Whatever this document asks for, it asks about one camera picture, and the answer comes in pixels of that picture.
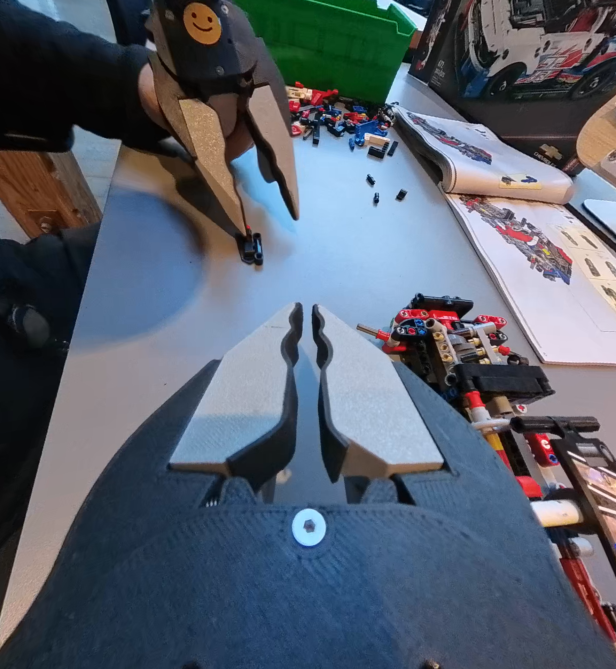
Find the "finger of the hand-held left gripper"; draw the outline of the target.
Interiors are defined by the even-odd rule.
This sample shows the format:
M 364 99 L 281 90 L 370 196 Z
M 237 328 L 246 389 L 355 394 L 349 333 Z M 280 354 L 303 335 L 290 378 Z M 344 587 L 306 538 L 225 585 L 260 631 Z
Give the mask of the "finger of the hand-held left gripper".
M 216 110 L 198 99 L 185 98 L 179 108 L 192 142 L 195 166 L 237 232 L 250 235 L 234 177 L 226 160 L 226 141 Z
M 245 99 L 244 119 L 260 151 L 270 182 L 279 186 L 291 217 L 300 218 L 300 197 L 293 138 L 270 84 L 252 89 Z

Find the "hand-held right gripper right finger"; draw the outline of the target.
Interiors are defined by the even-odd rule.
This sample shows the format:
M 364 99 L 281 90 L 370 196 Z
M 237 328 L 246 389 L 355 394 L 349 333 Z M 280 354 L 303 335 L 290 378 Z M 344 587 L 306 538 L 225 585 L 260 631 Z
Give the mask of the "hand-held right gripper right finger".
M 330 481 L 439 470 L 444 458 L 391 359 L 322 305 L 312 307 L 312 334 Z

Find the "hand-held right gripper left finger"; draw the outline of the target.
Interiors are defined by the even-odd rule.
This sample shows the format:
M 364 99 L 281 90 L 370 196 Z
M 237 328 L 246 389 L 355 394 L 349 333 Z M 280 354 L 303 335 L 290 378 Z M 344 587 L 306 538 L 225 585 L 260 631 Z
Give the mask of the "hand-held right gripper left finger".
M 303 306 L 291 302 L 217 362 L 170 457 L 170 468 L 243 478 L 258 492 L 292 460 L 295 364 Z

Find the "black toy assembly red pin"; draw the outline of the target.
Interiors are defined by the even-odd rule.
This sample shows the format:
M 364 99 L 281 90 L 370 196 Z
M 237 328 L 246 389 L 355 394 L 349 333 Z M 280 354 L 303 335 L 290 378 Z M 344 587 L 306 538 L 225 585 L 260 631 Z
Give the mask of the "black toy assembly red pin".
M 252 231 L 248 224 L 244 225 L 244 233 L 236 234 L 236 245 L 243 263 L 248 265 L 262 266 L 264 253 L 262 247 L 262 236 Z

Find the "light grey desk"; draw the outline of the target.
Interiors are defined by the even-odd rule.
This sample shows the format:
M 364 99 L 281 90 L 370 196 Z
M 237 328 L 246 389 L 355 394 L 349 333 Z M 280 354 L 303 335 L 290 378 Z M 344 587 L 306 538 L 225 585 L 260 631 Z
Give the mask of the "light grey desk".
M 254 151 L 234 163 L 261 267 L 239 261 L 195 178 L 181 203 L 157 159 L 123 151 L 4 599 L 0 668 L 616 668 L 513 474 L 403 364 L 444 465 L 330 481 L 313 305 L 354 329 L 388 323 L 416 292 L 500 299 L 407 149 L 373 165 L 374 206 L 361 153 L 332 138 L 293 146 L 299 221 Z M 217 362 L 291 302 L 303 306 L 292 460 L 258 492 L 172 470 Z

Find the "person's left hand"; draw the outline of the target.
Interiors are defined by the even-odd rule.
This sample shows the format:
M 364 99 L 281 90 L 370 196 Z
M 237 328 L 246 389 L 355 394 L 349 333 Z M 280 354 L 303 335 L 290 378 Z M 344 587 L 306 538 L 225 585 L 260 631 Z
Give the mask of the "person's left hand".
M 161 127 L 163 130 L 171 132 L 171 127 L 167 123 L 159 104 L 159 100 L 157 99 L 153 70 L 149 63 L 145 63 L 139 72 L 137 78 L 137 92 L 141 107 L 147 117 L 155 123 L 155 125 Z

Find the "pile of loose toy pieces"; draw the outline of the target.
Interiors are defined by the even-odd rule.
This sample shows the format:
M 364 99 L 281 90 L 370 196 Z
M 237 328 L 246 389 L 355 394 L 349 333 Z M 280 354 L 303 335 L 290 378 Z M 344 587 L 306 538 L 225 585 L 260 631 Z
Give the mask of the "pile of loose toy pieces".
M 398 141 L 389 131 L 396 121 L 396 103 L 375 105 L 340 96 L 338 90 L 307 88 L 300 82 L 285 88 L 290 111 L 290 135 L 319 145 L 323 132 L 347 138 L 351 152 L 366 148 L 368 155 L 382 160 L 393 156 Z

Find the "toy brick vehicle model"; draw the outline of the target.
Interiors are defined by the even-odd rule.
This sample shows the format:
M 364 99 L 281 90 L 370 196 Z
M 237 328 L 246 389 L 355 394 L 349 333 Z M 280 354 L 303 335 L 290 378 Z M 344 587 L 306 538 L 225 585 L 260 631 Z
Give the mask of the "toy brick vehicle model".
M 487 440 L 538 513 L 588 614 L 616 647 L 616 458 L 594 417 L 523 417 L 554 394 L 546 373 L 507 346 L 501 316 L 416 294 L 387 330 L 358 324 Z

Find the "green plastic storage bin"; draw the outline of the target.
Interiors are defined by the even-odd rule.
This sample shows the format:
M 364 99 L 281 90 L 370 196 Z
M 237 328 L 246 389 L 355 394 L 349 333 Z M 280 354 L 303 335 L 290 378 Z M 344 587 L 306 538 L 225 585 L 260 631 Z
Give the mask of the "green plastic storage bin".
M 377 1 L 235 1 L 286 85 L 382 103 L 417 28 Z

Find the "wooden trestle leg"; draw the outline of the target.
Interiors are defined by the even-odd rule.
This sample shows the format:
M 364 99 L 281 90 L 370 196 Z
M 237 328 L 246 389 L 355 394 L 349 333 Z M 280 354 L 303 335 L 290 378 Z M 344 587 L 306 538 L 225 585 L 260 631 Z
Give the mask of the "wooden trestle leg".
M 0 151 L 0 202 L 28 238 L 85 228 L 103 217 L 71 149 Z

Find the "person's black clothing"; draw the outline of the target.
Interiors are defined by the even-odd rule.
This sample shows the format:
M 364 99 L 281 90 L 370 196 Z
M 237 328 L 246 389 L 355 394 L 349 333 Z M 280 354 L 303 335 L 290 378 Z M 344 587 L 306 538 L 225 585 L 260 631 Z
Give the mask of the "person's black clothing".
M 99 230 L 0 237 L 0 548 L 24 518 Z

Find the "toy instruction booklet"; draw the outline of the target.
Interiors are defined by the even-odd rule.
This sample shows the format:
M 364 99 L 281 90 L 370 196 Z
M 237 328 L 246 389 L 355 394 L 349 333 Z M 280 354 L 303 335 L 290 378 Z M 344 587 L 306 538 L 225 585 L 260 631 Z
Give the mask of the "toy instruction booklet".
M 393 112 L 441 172 L 446 202 L 538 358 L 616 366 L 616 257 L 567 209 L 571 178 L 482 124 Z

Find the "toy car set box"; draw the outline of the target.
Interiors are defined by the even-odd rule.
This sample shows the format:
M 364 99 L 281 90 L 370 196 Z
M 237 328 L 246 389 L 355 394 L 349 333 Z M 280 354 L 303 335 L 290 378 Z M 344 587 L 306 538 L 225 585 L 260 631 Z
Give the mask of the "toy car set box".
M 574 177 L 580 131 L 616 95 L 616 1 L 435 1 L 409 74 Z

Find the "pale wooden rounded board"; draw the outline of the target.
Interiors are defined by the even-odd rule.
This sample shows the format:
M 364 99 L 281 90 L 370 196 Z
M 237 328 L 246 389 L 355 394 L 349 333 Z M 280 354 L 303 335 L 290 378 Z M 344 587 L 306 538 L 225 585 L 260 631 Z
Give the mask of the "pale wooden rounded board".
M 596 171 L 602 159 L 616 150 L 616 94 L 598 109 L 580 130 L 577 156 L 584 167 Z

